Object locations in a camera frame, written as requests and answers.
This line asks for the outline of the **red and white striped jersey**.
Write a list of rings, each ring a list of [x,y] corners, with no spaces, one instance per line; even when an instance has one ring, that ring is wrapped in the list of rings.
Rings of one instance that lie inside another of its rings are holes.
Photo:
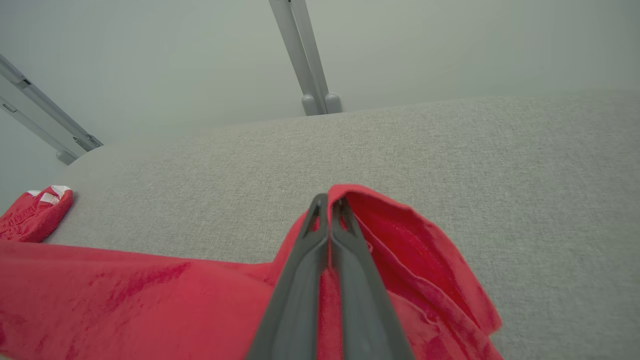
[[[498,311],[434,223],[368,187],[327,193],[317,360],[344,360],[331,206],[346,197],[415,360],[503,360]],[[0,354],[14,360],[246,360],[308,209],[272,262],[0,241]]]

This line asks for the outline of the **red shorts with white trim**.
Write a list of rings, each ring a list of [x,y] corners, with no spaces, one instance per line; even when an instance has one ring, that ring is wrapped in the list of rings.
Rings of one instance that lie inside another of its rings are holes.
[[[68,186],[30,190],[0,216],[0,242],[41,243],[61,223],[74,202]]]

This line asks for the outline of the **grey slanted metal frame post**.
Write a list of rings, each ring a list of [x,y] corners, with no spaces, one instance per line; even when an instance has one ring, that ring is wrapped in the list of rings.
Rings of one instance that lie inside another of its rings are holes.
[[[66,166],[103,146],[2,54],[0,110],[50,145]]]

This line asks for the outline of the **grey double metal post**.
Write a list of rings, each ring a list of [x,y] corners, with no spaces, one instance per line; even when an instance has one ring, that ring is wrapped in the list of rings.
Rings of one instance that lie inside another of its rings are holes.
[[[329,91],[306,0],[268,2],[301,88],[306,116],[341,113],[341,99]]]

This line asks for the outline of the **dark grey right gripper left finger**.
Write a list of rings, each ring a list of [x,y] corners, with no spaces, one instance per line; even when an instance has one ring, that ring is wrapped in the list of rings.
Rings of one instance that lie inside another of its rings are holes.
[[[329,264],[328,196],[311,201],[246,360],[317,360],[320,277]]]

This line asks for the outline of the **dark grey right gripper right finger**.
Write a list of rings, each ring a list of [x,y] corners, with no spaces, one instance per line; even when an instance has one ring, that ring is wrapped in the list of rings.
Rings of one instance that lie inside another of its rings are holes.
[[[416,360],[345,196],[331,206],[330,242],[339,278],[343,360]]]

